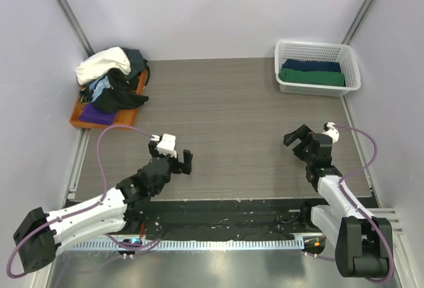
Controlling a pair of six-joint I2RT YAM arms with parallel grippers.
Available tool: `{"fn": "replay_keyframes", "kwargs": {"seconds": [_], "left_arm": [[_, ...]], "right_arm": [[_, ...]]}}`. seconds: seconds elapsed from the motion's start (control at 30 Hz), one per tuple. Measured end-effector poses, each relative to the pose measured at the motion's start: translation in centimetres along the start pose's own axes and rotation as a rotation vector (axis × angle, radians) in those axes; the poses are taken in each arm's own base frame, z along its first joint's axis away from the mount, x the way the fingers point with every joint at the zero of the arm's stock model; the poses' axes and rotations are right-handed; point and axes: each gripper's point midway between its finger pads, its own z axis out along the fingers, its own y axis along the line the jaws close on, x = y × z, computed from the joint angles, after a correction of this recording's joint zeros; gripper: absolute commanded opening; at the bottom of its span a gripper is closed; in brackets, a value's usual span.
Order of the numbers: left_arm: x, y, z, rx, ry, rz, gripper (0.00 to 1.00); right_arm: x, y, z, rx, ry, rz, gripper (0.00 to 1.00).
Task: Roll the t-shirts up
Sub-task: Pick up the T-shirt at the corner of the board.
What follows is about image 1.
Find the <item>white t shirt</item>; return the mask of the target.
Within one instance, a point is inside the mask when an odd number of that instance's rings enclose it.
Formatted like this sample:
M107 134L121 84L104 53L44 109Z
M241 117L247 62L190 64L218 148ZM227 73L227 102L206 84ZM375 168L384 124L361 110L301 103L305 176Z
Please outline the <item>white t shirt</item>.
M125 75L131 72L131 63L122 48L112 47L92 55L75 69L75 73L79 85L86 85L113 68Z

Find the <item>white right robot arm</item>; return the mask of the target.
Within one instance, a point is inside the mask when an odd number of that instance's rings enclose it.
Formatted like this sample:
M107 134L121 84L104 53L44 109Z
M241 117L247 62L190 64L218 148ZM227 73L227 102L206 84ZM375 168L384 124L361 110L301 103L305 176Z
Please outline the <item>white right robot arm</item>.
M333 145L341 125L327 122L322 132L303 124L284 135L284 145L296 140L293 154L306 165L307 181L326 201L299 215L302 229L319 229L335 248L337 269L343 277L361 277L386 283L394 275L393 231L388 219L371 213L350 191L343 175L332 164Z

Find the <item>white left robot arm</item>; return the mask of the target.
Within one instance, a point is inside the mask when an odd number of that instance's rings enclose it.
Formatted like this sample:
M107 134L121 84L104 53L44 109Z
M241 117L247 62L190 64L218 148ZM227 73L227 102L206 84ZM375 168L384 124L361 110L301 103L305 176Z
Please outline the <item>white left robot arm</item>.
M38 207L27 213L13 234L16 248L12 253L20 258L25 275L46 267L84 240L120 231L134 234L140 229L144 206L160 194L172 175L189 175L193 160L189 150L179 160L174 147L165 149L162 142L151 141L148 149L148 163L104 194L58 211L46 213Z

